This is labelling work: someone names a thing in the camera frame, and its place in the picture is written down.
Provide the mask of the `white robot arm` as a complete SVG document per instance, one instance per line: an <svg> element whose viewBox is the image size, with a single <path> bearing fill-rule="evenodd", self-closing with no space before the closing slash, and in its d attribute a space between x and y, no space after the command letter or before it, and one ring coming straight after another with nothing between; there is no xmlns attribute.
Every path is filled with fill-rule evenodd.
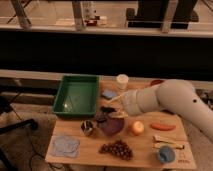
<svg viewBox="0 0 213 171"><path fill-rule="evenodd" d="M107 101L106 105L117 100L129 116L162 110L178 114L213 142L213 111L189 81L170 79L143 89L130 89Z"/></svg>

